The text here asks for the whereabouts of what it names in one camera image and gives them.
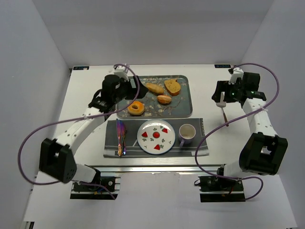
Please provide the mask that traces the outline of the toast bread slice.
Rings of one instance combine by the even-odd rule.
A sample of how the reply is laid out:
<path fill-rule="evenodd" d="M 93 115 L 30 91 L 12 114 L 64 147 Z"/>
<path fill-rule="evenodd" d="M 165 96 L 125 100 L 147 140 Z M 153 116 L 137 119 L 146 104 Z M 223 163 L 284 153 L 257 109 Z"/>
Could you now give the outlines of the toast bread slice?
<path fill-rule="evenodd" d="M 180 93 L 181 85 L 177 82 L 177 79 L 165 80 L 164 86 L 171 96 L 177 96 Z"/>

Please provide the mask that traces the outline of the metal spatula with wooden handle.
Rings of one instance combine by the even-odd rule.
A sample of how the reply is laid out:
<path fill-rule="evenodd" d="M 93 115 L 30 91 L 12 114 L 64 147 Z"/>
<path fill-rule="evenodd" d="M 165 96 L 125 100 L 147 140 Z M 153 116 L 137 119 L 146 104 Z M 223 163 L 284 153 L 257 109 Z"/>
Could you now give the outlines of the metal spatula with wooden handle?
<path fill-rule="evenodd" d="M 222 111 L 222 114 L 223 114 L 223 117 L 224 117 L 224 122 L 227 123 L 228 120 L 227 120 L 226 114 L 224 112 L 224 108 L 226 107 L 226 102 L 224 101 L 224 94 L 223 94 L 223 92 L 221 92 L 220 102 L 217 102 L 216 106 L 221 108 L 221 111 Z"/>

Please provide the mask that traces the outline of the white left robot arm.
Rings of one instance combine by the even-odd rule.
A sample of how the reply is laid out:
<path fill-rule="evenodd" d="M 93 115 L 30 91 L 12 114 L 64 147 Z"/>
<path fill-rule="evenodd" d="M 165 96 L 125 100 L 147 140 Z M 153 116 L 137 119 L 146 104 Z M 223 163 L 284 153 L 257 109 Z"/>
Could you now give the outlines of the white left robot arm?
<path fill-rule="evenodd" d="M 100 171 L 87 165 L 77 164 L 74 154 L 83 141 L 114 113 L 117 103 L 124 99 L 145 97 L 148 89 L 138 77 L 134 77 L 134 81 L 139 86 L 132 87 L 131 81 L 126 76 L 119 77 L 115 74 L 105 76 L 101 89 L 95 92 L 83 117 L 53 140 L 49 138 L 43 140 L 40 171 L 64 184 L 70 181 L 99 184 Z"/>

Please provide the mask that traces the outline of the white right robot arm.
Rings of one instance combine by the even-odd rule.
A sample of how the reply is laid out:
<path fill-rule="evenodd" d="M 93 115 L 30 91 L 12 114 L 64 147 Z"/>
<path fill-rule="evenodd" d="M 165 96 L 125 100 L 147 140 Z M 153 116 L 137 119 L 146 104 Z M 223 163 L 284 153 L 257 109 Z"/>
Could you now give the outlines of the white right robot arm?
<path fill-rule="evenodd" d="M 230 69 L 228 81 L 218 81 L 212 100 L 218 107 L 239 102 L 248 115 L 251 136 L 242 149 L 239 159 L 226 164 L 218 171 L 225 177 L 244 178 L 253 174 L 275 175 L 284 158 L 288 141 L 278 136 L 267 110 L 266 97 L 260 92 L 260 75 L 244 72 L 236 67 Z"/>

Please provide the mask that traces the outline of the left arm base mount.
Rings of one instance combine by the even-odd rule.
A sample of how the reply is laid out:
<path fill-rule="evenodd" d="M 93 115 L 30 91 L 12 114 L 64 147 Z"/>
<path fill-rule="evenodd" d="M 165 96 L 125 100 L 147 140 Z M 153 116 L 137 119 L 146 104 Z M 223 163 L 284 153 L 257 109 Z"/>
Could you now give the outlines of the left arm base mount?
<path fill-rule="evenodd" d="M 98 186 L 89 186 L 74 182 L 70 199 L 115 200 L 119 194 L 120 184 L 120 177 L 101 177 Z"/>

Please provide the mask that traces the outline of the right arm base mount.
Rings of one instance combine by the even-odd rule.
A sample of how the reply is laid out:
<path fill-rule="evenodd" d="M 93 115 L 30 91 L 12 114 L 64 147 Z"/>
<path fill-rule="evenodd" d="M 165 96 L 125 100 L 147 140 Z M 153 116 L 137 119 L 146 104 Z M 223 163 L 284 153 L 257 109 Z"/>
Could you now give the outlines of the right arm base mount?
<path fill-rule="evenodd" d="M 194 181 L 200 188 L 202 203 L 245 202 L 244 187 L 241 181 L 201 176 Z"/>

